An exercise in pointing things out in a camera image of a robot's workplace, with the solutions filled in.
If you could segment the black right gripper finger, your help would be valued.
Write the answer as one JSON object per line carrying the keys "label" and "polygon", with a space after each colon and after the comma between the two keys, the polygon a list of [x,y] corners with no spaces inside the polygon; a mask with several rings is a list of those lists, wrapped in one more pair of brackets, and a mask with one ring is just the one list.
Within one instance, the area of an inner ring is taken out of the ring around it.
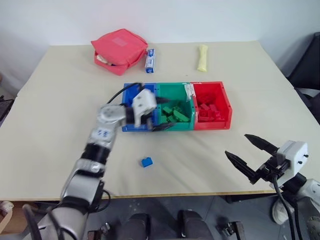
{"label": "black right gripper finger", "polygon": [[268,142],[267,140],[253,135],[253,134],[245,134],[244,135],[255,147],[258,149],[265,151],[269,154],[275,154],[278,151],[278,147]]}
{"label": "black right gripper finger", "polygon": [[254,185],[260,179],[258,173],[251,169],[240,157],[228,151],[225,151],[224,153],[232,165],[244,174],[251,184]]}

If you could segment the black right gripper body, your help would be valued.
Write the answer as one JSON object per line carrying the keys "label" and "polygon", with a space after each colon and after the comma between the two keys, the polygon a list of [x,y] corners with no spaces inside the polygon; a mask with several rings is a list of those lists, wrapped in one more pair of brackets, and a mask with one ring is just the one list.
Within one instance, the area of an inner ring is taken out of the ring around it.
{"label": "black right gripper body", "polygon": [[255,182],[262,179],[272,183],[274,175],[276,179],[279,179],[290,166],[291,163],[288,159],[273,151],[271,157],[256,170]]}

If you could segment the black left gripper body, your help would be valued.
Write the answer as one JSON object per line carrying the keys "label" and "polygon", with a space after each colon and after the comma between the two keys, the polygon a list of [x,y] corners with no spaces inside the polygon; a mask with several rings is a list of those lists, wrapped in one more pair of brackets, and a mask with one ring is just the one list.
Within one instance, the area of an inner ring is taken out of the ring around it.
{"label": "black left gripper body", "polygon": [[157,108],[156,98],[154,96],[140,96],[139,98],[139,118],[140,122],[144,118],[148,130],[154,126],[152,121],[153,111]]}

